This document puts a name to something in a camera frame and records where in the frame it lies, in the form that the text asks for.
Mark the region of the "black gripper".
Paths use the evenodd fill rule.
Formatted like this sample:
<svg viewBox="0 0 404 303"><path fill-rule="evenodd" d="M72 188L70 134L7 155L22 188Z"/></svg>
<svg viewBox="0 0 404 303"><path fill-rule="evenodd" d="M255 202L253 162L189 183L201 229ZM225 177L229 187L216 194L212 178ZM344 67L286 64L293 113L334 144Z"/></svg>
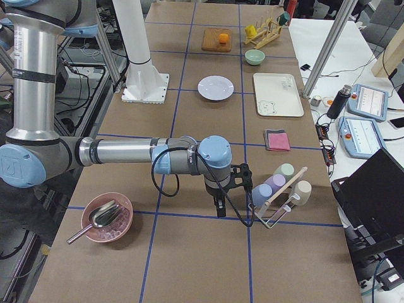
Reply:
<svg viewBox="0 0 404 303"><path fill-rule="evenodd" d="M246 194L252 191L252 172L247 163L230 165L227 169L213 169L204 175L205 188L213 196L217 217L226 217L225 195L231 190L243 187Z"/></svg>

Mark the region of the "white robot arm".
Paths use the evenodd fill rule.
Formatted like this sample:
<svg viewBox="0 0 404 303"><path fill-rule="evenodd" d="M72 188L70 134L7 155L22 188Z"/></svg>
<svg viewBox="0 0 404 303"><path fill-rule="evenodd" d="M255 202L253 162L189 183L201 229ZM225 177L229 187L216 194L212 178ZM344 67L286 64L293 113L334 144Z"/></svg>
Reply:
<svg viewBox="0 0 404 303"><path fill-rule="evenodd" d="M164 103L170 76L152 63L141 3L116 0L113 5L129 61L122 101Z"/></svg>

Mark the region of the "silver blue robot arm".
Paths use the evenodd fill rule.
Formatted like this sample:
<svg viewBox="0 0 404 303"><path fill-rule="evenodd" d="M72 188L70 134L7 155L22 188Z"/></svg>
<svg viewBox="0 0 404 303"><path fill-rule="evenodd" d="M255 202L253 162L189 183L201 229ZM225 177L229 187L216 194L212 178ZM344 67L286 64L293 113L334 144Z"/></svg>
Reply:
<svg viewBox="0 0 404 303"><path fill-rule="evenodd" d="M234 165L229 142L211 135L201 142L180 138L94 140L54 131L59 36L98 34L95 1L6 1L14 32L14 125L1 147L1 179L11 186L39 185L77 167L103 163L151 163L152 174L202 175L217 215L226 215L228 192L252 196L251 171Z"/></svg>

